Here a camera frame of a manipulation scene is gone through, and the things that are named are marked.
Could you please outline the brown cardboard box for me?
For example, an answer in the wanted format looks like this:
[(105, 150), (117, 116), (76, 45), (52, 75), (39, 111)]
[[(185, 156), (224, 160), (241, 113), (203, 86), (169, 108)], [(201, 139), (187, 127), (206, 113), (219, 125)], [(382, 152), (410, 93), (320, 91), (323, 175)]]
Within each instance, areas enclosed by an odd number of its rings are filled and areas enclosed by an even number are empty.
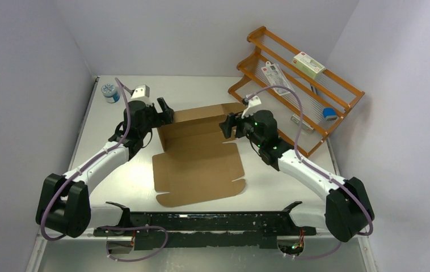
[(179, 110), (172, 124), (157, 129), (163, 153), (154, 155), (156, 199), (178, 207), (233, 197), (246, 187), (234, 137), (219, 127), (227, 114), (244, 110), (241, 103), (223, 103)]

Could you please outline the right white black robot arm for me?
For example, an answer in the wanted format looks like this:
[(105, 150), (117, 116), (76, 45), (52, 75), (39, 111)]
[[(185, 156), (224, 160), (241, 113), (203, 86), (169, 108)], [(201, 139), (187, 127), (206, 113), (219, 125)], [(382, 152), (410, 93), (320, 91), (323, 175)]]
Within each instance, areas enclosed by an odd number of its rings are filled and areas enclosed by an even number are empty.
[(280, 225), (286, 234), (293, 235), (301, 227), (314, 227), (348, 242), (356, 235), (373, 233), (375, 216), (363, 182), (331, 173), (301, 155), (279, 136), (271, 111), (259, 110), (250, 117), (229, 113), (219, 127), (226, 139), (247, 138), (257, 146), (266, 165), (296, 179), (323, 201), (319, 207), (300, 204), (282, 217)]

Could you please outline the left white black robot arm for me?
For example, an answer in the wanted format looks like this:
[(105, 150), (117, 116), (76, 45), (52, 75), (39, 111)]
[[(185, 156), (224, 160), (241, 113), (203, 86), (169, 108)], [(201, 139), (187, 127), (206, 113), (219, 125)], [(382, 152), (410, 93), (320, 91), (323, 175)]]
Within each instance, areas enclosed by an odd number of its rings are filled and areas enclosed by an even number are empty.
[(154, 128), (173, 123), (174, 110), (162, 97), (157, 102), (160, 112), (147, 99), (129, 101), (123, 122), (97, 154), (71, 171), (45, 178), (36, 213), (43, 238), (76, 238), (89, 228), (109, 229), (119, 236), (130, 231), (129, 208), (114, 202), (93, 205), (90, 195), (108, 175), (145, 147), (144, 139), (152, 135)]

